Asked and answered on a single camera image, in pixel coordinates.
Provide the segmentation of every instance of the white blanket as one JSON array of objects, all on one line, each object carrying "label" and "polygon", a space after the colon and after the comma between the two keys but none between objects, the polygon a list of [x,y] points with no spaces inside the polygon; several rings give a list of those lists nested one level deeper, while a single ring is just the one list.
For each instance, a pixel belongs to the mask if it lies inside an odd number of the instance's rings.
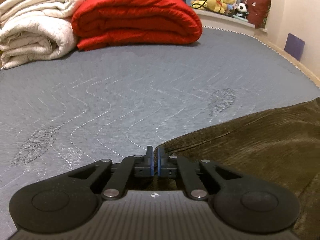
[{"label": "white blanket", "polygon": [[84,0],[6,0],[0,5],[0,21],[4,26],[15,18],[23,18],[25,13],[33,16],[55,18],[71,17]]},{"label": "white blanket", "polygon": [[34,60],[50,60],[68,54],[77,45],[71,23],[49,16],[26,17],[8,22],[0,30],[2,66],[16,67]]}]

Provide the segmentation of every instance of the metal pin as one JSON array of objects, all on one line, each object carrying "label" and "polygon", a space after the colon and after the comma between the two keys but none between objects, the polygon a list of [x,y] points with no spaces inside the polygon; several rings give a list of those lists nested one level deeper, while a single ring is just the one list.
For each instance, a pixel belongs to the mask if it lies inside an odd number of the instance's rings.
[{"label": "metal pin", "polygon": [[119,195],[119,191],[114,189],[114,188],[109,188],[109,189],[106,189],[103,194],[106,196],[106,197],[116,197]]},{"label": "metal pin", "polygon": [[207,193],[202,189],[194,189],[193,191],[191,191],[191,195],[196,198],[202,198],[205,197]]}]

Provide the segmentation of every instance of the olive green fabric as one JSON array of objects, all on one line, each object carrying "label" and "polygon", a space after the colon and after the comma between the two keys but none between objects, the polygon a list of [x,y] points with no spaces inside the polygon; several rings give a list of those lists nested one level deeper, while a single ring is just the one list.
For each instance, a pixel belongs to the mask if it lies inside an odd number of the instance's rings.
[{"label": "olive green fabric", "polygon": [[286,187],[301,202],[294,232],[303,240],[320,236],[320,98],[250,114],[162,145],[167,154],[215,160]]}]

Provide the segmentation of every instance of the wall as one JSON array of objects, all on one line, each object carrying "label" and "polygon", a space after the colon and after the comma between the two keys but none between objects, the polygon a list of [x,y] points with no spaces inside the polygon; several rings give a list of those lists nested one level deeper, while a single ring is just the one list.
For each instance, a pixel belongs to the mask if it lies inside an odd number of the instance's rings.
[{"label": "wall", "polygon": [[272,0],[268,39],[284,49],[288,33],[306,42],[301,63],[320,78],[320,0]]}]

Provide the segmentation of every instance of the red blanket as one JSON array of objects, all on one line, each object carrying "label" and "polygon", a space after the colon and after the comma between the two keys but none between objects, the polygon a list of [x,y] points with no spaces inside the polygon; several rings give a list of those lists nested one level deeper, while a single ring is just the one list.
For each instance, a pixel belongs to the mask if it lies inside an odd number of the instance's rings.
[{"label": "red blanket", "polygon": [[129,43],[189,44],[202,34],[182,0],[86,0],[72,17],[80,50]]}]

